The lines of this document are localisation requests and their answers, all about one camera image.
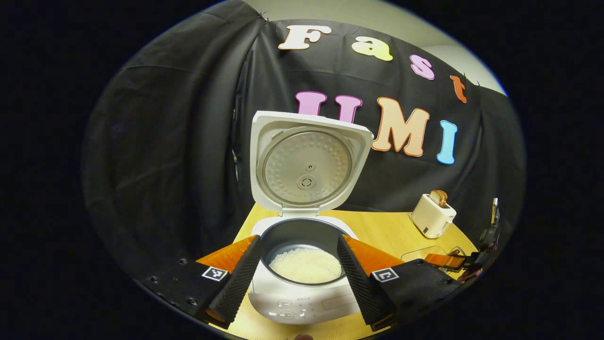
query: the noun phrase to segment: hinge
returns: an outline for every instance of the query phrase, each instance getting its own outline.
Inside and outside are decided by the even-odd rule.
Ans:
[[[286,208],[283,207],[279,212],[279,216],[301,218],[301,217],[316,217],[319,216],[319,208]]]

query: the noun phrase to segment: pink letter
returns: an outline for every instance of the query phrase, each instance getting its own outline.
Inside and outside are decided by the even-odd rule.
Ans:
[[[353,96],[337,96],[335,100],[340,105],[340,121],[352,123],[356,108],[363,105],[363,101]]]
[[[428,80],[434,79],[434,72],[432,72],[432,65],[429,61],[415,54],[412,54],[409,58],[413,63],[411,64],[411,68],[416,74]]]
[[[311,116],[319,115],[321,104],[327,100],[327,96],[320,92],[303,91],[296,93],[298,100],[298,113]]]

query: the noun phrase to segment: blue letter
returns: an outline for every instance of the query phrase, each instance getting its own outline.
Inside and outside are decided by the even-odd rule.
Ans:
[[[440,153],[436,155],[436,159],[443,164],[453,164],[455,163],[455,159],[453,158],[453,147],[455,146],[457,126],[446,120],[441,120],[440,126],[443,128],[443,147],[440,150]]]

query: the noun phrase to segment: white rice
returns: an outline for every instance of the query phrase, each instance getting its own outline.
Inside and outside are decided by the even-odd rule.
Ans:
[[[296,248],[278,254],[269,267],[284,278],[299,283],[324,283],[342,275],[338,259],[320,249]]]

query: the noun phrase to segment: button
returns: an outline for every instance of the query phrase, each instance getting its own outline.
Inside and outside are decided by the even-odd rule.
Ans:
[[[280,308],[289,308],[289,307],[292,307],[292,301],[290,301],[290,300],[279,300],[279,302],[277,303],[277,305]]]
[[[295,317],[295,315],[294,315],[292,312],[288,311],[288,310],[287,310],[287,311],[285,311],[285,312],[282,312],[282,313],[281,313],[281,314],[279,314],[279,315],[280,315],[282,318],[284,318],[284,319],[293,319],[293,318]]]

